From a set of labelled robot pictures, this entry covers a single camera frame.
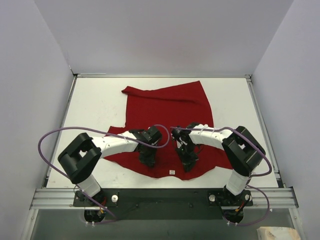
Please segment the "beige cardboard box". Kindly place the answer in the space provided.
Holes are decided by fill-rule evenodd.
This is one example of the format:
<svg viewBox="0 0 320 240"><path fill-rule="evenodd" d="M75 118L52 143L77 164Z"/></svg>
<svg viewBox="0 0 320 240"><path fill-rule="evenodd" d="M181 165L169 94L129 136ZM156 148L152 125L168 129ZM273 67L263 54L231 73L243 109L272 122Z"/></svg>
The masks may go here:
<svg viewBox="0 0 320 240"><path fill-rule="evenodd" d="M291 227L261 226L256 231L259 240L301 240Z"/></svg>

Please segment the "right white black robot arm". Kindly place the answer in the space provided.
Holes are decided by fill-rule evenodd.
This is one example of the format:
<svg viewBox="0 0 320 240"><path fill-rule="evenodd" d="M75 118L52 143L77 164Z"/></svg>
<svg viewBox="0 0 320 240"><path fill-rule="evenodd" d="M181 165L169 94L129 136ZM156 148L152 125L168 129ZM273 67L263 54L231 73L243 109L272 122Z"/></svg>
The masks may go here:
<svg viewBox="0 0 320 240"><path fill-rule="evenodd" d="M253 172L266 156L261 145L243 126L214 128L207 124L192 123L187 127L172 127L171 136L177 143L175 151L186 172L199 160L195 148L209 146L222 150L232 167L224 187L227 195L240 197Z"/></svg>

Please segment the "red t-shirt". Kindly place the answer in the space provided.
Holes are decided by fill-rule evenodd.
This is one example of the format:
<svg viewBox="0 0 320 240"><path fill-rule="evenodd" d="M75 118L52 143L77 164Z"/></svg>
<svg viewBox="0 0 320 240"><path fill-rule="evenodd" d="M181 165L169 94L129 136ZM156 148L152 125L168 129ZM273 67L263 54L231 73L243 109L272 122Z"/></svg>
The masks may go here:
<svg viewBox="0 0 320 240"><path fill-rule="evenodd" d="M214 126L211 106L199 81L156 90L127 86L122 93L127 96L125 126L111 126L109 133L121 134L133 129L147 129L155 124L161 124L167 129L174 126L185 128L193 122ZM186 172L174 147L169 143L158 149L153 167L141 163L137 152L111 155L107 160L148 177L171 176L183 181L198 178L216 167L232 169L223 150L204 146L198 154L195 166Z"/></svg>

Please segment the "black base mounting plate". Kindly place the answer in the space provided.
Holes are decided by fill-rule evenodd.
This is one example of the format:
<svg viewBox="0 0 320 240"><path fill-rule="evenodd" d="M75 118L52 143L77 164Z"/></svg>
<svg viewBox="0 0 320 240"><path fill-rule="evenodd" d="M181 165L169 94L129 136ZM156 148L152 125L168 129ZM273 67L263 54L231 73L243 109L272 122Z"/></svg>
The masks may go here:
<svg viewBox="0 0 320 240"><path fill-rule="evenodd" d="M253 206L250 191L233 196L223 188L103 188L92 199L80 190L73 204L84 208L88 222L103 220L219 220L241 221Z"/></svg>

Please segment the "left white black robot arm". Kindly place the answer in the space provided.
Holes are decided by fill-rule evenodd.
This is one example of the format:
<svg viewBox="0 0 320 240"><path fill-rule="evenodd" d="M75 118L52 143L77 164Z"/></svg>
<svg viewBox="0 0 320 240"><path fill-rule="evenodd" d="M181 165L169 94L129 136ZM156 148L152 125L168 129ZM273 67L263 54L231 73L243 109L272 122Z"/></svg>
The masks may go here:
<svg viewBox="0 0 320 240"><path fill-rule="evenodd" d="M133 129L120 134L90 137L79 134L58 156L58 162L74 185L84 191L84 199L92 206L101 203L101 186L93 176L98 161L120 153L138 152L138 159L148 167L155 165L155 156L162 134L156 126Z"/></svg>

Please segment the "aluminium frame rail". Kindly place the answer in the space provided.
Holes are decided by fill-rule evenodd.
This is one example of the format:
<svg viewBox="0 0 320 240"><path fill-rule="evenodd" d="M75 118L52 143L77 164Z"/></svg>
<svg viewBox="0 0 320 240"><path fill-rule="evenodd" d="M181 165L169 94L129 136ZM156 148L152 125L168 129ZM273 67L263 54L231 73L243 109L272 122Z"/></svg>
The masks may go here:
<svg viewBox="0 0 320 240"><path fill-rule="evenodd" d="M263 193L251 189L253 208L264 209L267 200L271 209L298 208L298 200L293 188L263 188ZM75 194L71 188L39 188L35 190L30 204L31 210L70 210Z"/></svg>

